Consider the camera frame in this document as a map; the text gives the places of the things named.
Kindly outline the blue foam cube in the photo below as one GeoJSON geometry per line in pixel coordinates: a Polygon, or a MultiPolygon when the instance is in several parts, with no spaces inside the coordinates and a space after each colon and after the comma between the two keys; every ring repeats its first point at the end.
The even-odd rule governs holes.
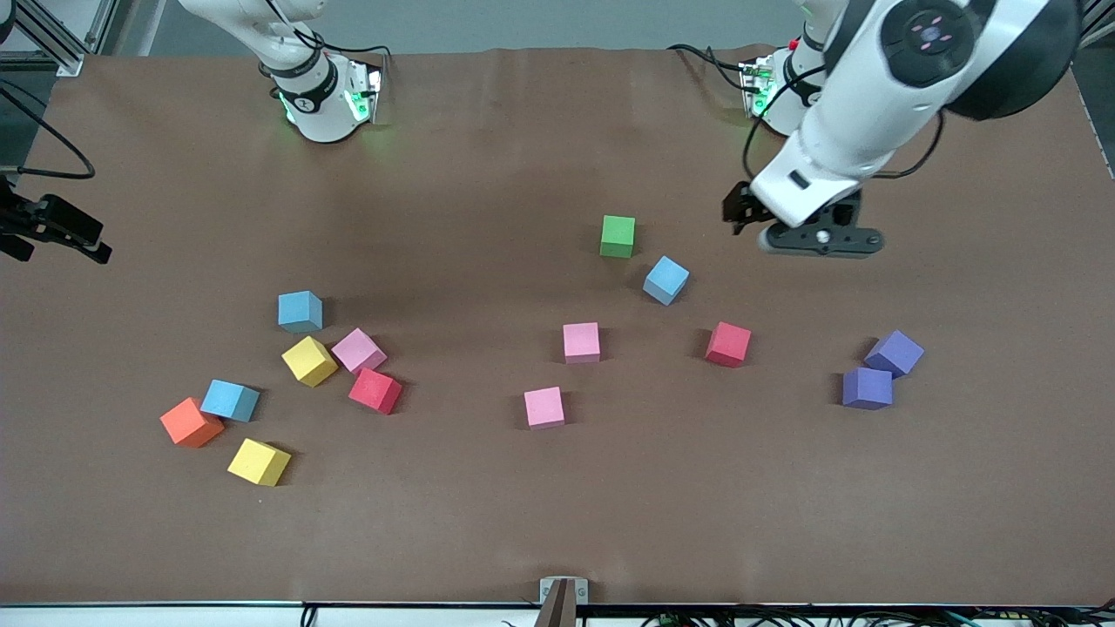
{"type": "Polygon", "coordinates": [[[200,412],[240,423],[253,418],[261,393],[236,384],[236,382],[212,380],[206,396],[200,403],[200,412]]]}
{"type": "Polygon", "coordinates": [[[672,258],[662,255],[644,277],[644,293],[662,306],[670,306],[681,293],[690,273],[672,258]]]}
{"type": "Polygon", "coordinates": [[[277,324],[291,334],[320,332],[324,326],[323,302],[312,291],[279,295],[277,324]]]}

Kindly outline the green foam cube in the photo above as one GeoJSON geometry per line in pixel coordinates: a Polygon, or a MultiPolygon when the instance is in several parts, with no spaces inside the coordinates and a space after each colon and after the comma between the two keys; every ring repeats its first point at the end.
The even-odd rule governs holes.
{"type": "Polygon", "coordinates": [[[632,258],[636,247],[636,218],[605,215],[598,239],[598,253],[605,258],[632,258]]]}

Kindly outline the pink foam cube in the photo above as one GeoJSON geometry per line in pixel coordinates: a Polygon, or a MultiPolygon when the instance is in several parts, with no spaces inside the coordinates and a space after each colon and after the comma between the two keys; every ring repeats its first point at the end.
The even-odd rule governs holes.
{"type": "Polygon", "coordinates": [[[532,431],[565,425],[561,388],[542,388],[524,393],[527,426],[532,431]]]}
{"type": "Polygon", "coordinates": [[[331,353],[351,374],[359,374],[363,369],[375,370],[388,360],[385,350],[375,344],[374,337],[358,327],[334,343],[331,353]]]}
{"type": "Polygon", "coordinates": [[[600,327],[597,322],[565,324],[562,336],[565,364],[601,361],[600,327]]]}

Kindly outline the red foam cube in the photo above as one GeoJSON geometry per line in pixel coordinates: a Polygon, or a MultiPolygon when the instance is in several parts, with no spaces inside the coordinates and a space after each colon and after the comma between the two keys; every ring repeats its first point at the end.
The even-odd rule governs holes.
{"type": "Polygon", "coordinates": [[[705,360],[723,367],[741,367],[750,343],[749,329],[725,321],[714,326],[705,350],[705,360]]]}
{"type": "Polygon", "coordinates": [[[358,370],[352,388],[348,393],[350,401],[382,415],[390,415],[394,412],[401,395],[401,382],[367,367],[358,370]]]}

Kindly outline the purple foam cube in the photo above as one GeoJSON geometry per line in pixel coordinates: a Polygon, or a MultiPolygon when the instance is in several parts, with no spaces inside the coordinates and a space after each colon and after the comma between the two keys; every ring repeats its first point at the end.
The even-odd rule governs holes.
{"type": "Polygon", "coordinates": [[[844,408],[882,409],[895,401],[895,385],[889,372],[857,367],[841,377],[841,404],[844,408]]]}
{"type": "Polygon", "coordinates": [[[872,346],[864,357],[867,368],[888,372],[893,378],[908,376],[917,368],[924,355],[924,348],[901,330],[893,330],[872,346]]]}

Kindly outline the orange foam cube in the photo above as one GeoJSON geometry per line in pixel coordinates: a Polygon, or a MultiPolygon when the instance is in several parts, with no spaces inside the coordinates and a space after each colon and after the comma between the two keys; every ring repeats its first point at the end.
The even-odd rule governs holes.
{"type": "Polygon", "coordinates": [[[192,397],[167,409],[159,416],[159,423],[172,444],[183,448],[202,448],[224,431],[223,421],[200,409],[198,401],[192,397]]]}

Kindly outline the yellow foam cube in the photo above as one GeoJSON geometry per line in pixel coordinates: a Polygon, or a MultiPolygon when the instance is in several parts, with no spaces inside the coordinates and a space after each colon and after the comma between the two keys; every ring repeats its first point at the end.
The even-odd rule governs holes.
{"type": "Polygon", "coordinates": [[[259,488],[277,488],[291,459],[282,448],[245,438],[227,464],[227,472],[259,488]]]}
{"type": "Polygon", "coordinates": [[[314,337],[307,336],[281,354],[295,382],[317,388],[339,370],[338,361],[329,349],[314,337]]]}

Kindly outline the brown table mat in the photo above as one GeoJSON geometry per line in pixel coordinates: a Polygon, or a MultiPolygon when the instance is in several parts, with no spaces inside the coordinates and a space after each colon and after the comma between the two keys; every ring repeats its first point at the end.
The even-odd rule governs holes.
{"type": "Polygon", "coordinates": [[[867,260],[733,237],[746,122],[666,51],[398,55],[385,124],[337,145],[248,58],[93,58],[47,118],[96,179],[20,190],[114,254],[0,259],[0,602],[517,602],[550,575],[598,602],[1115,597],[1115,181],[1072,75],[869,184],[867,260]],[[632,258],[600,255],[605,215],[632,258]],[[295,291],[320,332],[277,324],[295,291]],[[741,367],[705,360],[720,321],[741,367]],[[583,322],[601,361],[565,364],[583,322]],[[281,358],[357,327],[390,415],[281,358]],[[893,330],[917,368],[844,408],[893,330]],[[159,416],[212,380],[253,418],[172,444],[159,416]],[[542,388],[565,425],[529,430],[542,388]],[[227,472],[245,438],[291,454],[277,488],[227,472]]]}

